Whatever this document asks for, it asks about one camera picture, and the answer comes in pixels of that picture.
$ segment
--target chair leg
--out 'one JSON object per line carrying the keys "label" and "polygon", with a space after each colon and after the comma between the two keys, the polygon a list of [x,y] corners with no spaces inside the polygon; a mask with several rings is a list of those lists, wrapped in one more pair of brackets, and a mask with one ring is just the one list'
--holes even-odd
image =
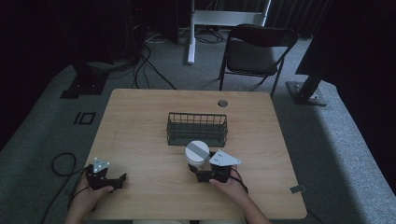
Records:
{"label": "chair leg", "polygon": [[267,77],[264,77],[263,79],[262,79],[262,81],[259,83],[260,85],[265,81],[265,79],[267,79],[268,78],[268,76]]}
{"label": "chair leg", "polygon": [[220,86],[219,86],[219,91],[222,91],[222,84],[224,81],[224,73],[222,74],[222,76],[220,77]]}
{"label": "chair leg", "polygon": [[220,68],[220,73],[219,73],[219,78],[218,78],[218,79],[220,79],[219,91],[222,91],[222,85],[224,82],[224,74],[225,74],[225,58],[223,58],[223,61],[221,63],[221,68]]}
{"label": "chair leg", "polygon": [[280,76],[280,72],[282,71],[282,67],[283,67],[283,62],[285,61],[285,59],[282,59],[282,61],[280,62],[280,66],[279,69],[277,69],[277,73],[276,73],[276,78],[275,78],[275,82],[274,82],[274,86],[271,90],[271,98],[274,96],[274,92],[275,92],[275,88],[277,85],[277,82],[279,81],[279,76]]}

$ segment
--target wire basket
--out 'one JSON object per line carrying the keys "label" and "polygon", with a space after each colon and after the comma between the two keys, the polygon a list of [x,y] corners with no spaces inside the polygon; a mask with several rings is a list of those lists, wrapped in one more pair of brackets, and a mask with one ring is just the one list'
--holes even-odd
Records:
{"label": "wire basket", "polygon": [[186,146],[191,141],[200,140],[210,147],[224,147],[227,116],[170,112],[166,131],[169,146]]}

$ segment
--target stand base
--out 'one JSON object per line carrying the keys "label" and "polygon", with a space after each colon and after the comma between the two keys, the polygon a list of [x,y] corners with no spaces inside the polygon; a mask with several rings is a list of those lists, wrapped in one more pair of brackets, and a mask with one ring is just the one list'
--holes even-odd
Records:
{"label": "stand base", "polygon": [[106,85],[109,73],[101,73],[95,77],[90,85],[81,86],[78,84],[78,75],[70,85],[69,90],[64,91],[61,99],[77,99],[81,94],[83,95],[100,95]]}
{"label": "stand base", "polygon": [[320,106],[326,106],[327,103],[323,99],[320,90],[317,89],[314,94],[312,94],[311,97],[308,99],[303,99],[299,97],[299,91],[300,88],[303,86],[303,82],[294,82],[294,81],[288,81],[286,82],[286,85],[288,86],[289,92],[291,94],[291,97],[293,98],[293,102],[296,105],[320,105]]}

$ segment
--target human arm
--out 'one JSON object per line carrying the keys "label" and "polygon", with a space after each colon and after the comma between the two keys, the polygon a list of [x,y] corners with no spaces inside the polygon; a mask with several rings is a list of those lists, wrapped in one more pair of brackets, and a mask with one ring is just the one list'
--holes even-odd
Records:
{"label": "human arm", "polygon": [[[236,172],[236,166],[233,166],[231,170],[231,176],[237,179],[241,179],[239,174]],[[215,186],[217,189],[225,193],[231,201],[236,203],[244,212],[245,218],[249,224],[271,224],[272,222],[265,216],[260,210],[257,204],[248,196],[244,187],[238,181],[229,178],[226,183],[221,183],[218,180],[210,179],[210,184]]]}
{"label": "human arm", "polygon": [[70,204],[65,224],[84,223],[85,216],[87,216],[97,202],[111,190],[113,190],[111,186],[93,190],[88,184],[87,177],[83,174],[76,187],[75,197]]}

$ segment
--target black chair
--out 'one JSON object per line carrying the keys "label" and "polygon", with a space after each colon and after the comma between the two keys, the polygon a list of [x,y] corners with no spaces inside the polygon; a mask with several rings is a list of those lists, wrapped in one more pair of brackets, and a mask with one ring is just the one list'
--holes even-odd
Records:
{"label": "black chair", "polygon": [[[298,40],[290,29],[262,27],[252,24],[235,26],[228,34],[220,68],[219,90],[222,90],[225,74],[262,77],[262,84],[269,76],[276,74],[271,90],[274,95],[282,71],[285,56]],[[276,57],[274,47],[283,47]]]}

